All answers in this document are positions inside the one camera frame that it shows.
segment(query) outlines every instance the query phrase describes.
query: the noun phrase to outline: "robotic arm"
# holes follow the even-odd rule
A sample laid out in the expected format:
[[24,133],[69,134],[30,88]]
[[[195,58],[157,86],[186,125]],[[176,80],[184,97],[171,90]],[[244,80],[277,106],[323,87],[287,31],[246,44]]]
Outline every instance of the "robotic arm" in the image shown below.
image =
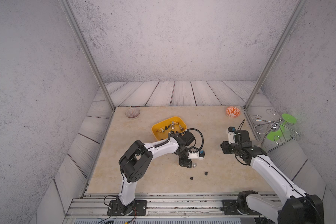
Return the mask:
[[[202,137],[200,148],[188,147],[195,141],[194,135],[190,130],[199,132]],[[126,153],[119,160],[120,171],[122,174],[122,189],[117,195],[117,206],[122,215],[129,214],[135,203],[135,190],[137,181],[143,177],[151,160],[174,153],[179,156],[179,165],[187,168],[195,167],[192,159],[203,159],[205,153],[203,150],[203,135],[194,128],[187,129],[182,133],[169,133],[168,138],[153,143],[142,143],[135,141]]]
[[[143,177],[152,159],[174,153],[179,156],[179,165],[192,168],[195,167],[192,163],[193,158],[204,158],[202,133],[198,131],[202,137],[200,148],[188,147],[195,140],[189,130],[198,131],[187,129],[178,134],[170,133],[167,139],[153,143],[135,141],[121,157],[119,164],[122,189],[117,195],[116,205],[121,215],[129,214],[135,203],[139,203],[135,200],[137,181]],[[248,131],[229,127],[228,141],[224,141],[221,148],[224,154],[233,154],[240,163],[242,162],[237,157],[245,162],[242,164],[255,169],[272,187],[282,203],[281,206],[280,203],[265,199],[255,191],[243,191],[239,193],[236,202],[239,213],[247,215],[256,211],[278,224],[324,224],[321,199],[316,195],[307,194],[289,180],[260,147],[252,145]]]
[[260,147],[252,145],[248,131],[229,127],[228,141],[220,146],[224,154],[234,154],[236,159],[243,159],[245,165],[255,169],[272,187],[283,205],[265,199],[255,191],[243,191],[237,199],[239,213],[247,215],[257,211],[278,224],[324,223],[321,199],[307,194],[289,180]]

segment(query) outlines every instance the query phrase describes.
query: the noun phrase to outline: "gray textured wall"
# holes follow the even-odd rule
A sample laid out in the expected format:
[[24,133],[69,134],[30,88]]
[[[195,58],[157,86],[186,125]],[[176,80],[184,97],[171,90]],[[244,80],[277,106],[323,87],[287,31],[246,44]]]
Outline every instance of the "gray textured wall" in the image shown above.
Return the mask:
[[98,89],[57,0],[0,0],[0,223],[28,223]]
[[70,0],[105,82],[256,80],[297,0]]
[[299,144],[336,197],[336,0],[307,4],[263,91],[297,118]]

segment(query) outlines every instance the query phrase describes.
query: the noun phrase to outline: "black cable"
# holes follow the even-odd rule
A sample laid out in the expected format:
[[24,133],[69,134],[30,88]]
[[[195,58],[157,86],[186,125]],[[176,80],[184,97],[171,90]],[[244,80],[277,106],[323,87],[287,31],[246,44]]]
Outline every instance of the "black cable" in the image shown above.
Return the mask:
[[195,147],[195,144],[197,144],[197,140],[196,140],[196,139],[194,139],[194,145],[193,145],[193,146],[190,146],[190,147],[188,148],[188,151],[189,151],[189,152],[193,153],[193,152],[192,152],[192,149],[195,149],[195,150],[198,151],[198,148]]
[[194,131],[197,131],[199,134],[200,134],[200,137],[202,138],[202,144],[200,145],[199,149],[197,149],[199,152],[200,150],[202,150],[203,148],[203,145],[204,145],[204,137],[203,137],[203,134],[196,128],[188,128],[187,131],[190,131],[190,130],[194,130]]
[[242,120],[242,123],[239,125],[239,127],[237,128],[237,131],[239,131],[241,128],[242,128],[242,125],[244,124],[244,121],[245,121],[245,119],[244,120]]
[[109,195],[107,195],[107,196],[103,199],[103,204],[105,204],[105,205],[107,205],[107,206],[110,206],[110,205],[108,205],[108,204],[105,203],[105,199],[106,199],[108,196],[109,196]]
[[[151,149],[151,148],[153,148],[153,147],[150,147],[150,148],[148,148],[148,149],[142,151],[141,153],[137,154],[137,155],[136,155],[135,157],[133,157],[132,159],[136,158],[137,156],[141,155],[142,153],[144,153],[145,151],[147,151],[147,150],[149,150],[149,149]],[[128,162],[126,162],[126,164],[124,164],[123,167],[122,167],[121,169],[123,169],[123,168],[125,167],[125,165],[127,165],[127,163],[131,162],[132,159],[130,159]]]
[[[107,195],[107,196],[103,199],[103,204],[105,204],[105,205],[107,205],[107,206],[110,206],[110,205],[108,205],[108,204],[105,203],[105,199],[106,199],[108,196],[109,196],[109,195]],[[107,220],[107,219],[103,219],[103,220],[97,222],[97,224],[99,224],[99,223],[101,223],[101,222],[103,222],[103,221],[105,221],[105,220]],[[107,224],[107,223],[113,223],[113,222],[114,222],[114,220],[110,220],[110,221],[105,222],[104,224]]]
[[[235,155],[235,158],[237,159],[237,155]],[[237,161],[241,164],[243,164],[242,162],[240,162],[240,160],[237,159]],[[248,164],[243,164],[244,166],[248,166]]]
[[298,193],[299,195],[301,195],[306,201],[308,201],[311,206],[315,209],[316,213],[318,214],[318,217],[320,218],[320,220],[322,221],[323,223],[323,219],[322,217],[320,216],[320,213],[318,212],[318,210],[315,208],[315,206],[307,199],[307,197],[305,197],[304,195],[302,195],[300,192],[298,192],[290,183],[290,181],[288,181],[284,175],[282,175],[277,169],[275,169],[272,165],[270,165],[265,159],[261,158],[260,156],[257,155],[257,157],[259,157],[260,159],[264,160],[269,166],[271,166],[276,172],[278,172],[278,174],[280,174],[288,183],[289,185],[291,186],[292,190],[296,191],[296,193]]
[[237,202],[235,202],[235,204],[230,205],[228,208],[224,208],[224,209],[220,208],[220,211],[228,210],[230,207],[232,207],[232,206],[234,206],[234,205],[236,205],[236,204],[237,204]]
[[[105,220],[107,220],[107,219],[103,219],[103,220],[97,222],[97,224],[99,224],[99,223],[101,223],[101,222],[103,222],[103,221],[105,221]],[[105,223],[103,223],[103,224],[114,223],[114,222],[115,222],[114,220],[110,220],[110,221],[107,221],[107,222],[105,222]]]

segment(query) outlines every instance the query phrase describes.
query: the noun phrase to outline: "orange patterned bowl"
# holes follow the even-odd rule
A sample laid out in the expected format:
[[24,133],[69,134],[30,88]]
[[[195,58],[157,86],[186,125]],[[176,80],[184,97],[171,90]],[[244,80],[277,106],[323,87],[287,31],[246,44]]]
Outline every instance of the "orange patterned bowl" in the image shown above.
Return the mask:
[[240,110],[237,109],[236,107],[234,106],[229,106],[227,109],[226,109],[226,114],[228,115],[228,117],[230,118],[237,118],[239,117],[239,115],[241,114]]

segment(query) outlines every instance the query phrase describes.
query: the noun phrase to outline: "yellow tray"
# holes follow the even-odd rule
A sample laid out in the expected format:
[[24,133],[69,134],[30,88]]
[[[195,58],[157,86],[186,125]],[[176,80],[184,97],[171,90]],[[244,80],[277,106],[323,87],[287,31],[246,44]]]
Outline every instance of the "yellow tray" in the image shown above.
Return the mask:
[[[175,123],[178,122],[184,129],[181,130],[179,125],[174,125],[175,127],[174,129],[172,129],[171,127],[168,128],[169,124],[171,124],[172,122],[175,122]],[[157,129],[161,131],[161,128],[163,129],[164,132],[157,132]],[[174,131],[174,133],[178,131],[179,133],[181,133],[181,132],[184,132],[186,129],[187,129],[187,125],[184,123],[184,121],[180,117],[177,117],[177,116],[168,118],[152,126],[153,135],[156,137],[157,140],[168,138],[168,133],[170,131]]]

